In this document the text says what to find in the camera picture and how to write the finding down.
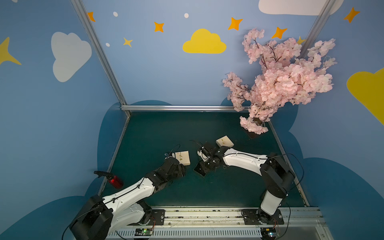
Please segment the white lift-off lid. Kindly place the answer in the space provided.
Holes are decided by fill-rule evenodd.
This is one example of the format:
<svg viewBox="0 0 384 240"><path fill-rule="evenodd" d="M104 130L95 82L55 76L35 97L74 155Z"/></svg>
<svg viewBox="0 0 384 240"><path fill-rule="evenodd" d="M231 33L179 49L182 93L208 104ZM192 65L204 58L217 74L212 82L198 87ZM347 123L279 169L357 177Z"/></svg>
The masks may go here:
<svg viewBox="0 0 384 240"><path fill-rule="evenodd" d="M188 151L176 152L174 153L174 156L179 161L179 163L184 166L189 166L191 164Z"/></svg>

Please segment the green jewelry box base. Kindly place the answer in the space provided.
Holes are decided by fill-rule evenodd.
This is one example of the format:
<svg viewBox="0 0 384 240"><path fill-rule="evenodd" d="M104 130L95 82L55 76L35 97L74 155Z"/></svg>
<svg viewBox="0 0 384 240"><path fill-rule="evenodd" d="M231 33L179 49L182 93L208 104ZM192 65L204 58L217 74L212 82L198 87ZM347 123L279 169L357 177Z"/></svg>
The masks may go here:
<svg viewBox="0 0 384 240"><path fill-rule="evenodd" d="M213 167L210 165L210 163L199 161L196 167L194 168L194 171L200 176L205 177L207 173L212 171L212 169Z"/></svg>

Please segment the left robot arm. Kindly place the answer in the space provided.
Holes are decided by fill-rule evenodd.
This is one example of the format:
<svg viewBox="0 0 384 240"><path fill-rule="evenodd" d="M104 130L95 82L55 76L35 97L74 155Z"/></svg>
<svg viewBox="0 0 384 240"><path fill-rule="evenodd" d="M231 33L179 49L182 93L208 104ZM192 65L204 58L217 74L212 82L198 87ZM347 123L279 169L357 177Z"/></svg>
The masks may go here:
<svg viewBox="0 0 384 240"><path fill-rule="evenodd" d="M67 229L77 240L104 240L120 228L150 220L152 208L144 199L163 190L168 183L184 177L186 166L169 157L137 183L109 196L92 196Z"/></svg>

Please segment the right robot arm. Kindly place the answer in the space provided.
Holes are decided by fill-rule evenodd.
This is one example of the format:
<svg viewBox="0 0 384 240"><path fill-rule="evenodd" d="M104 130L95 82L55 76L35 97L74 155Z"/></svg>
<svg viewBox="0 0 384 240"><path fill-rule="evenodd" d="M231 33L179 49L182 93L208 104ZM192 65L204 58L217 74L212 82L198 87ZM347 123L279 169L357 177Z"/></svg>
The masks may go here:
<svg viewBox="0 0 384 240"><path fill-rule="evenodd" d="M256 155L226 146L214 147L209 143L200 147L197 154L201 160L194 171L203 177L219 166L238 167L260 175L266 184L266 193L258 209L259 216L275 215L296 179L284 157L276 154Z"/></svg>

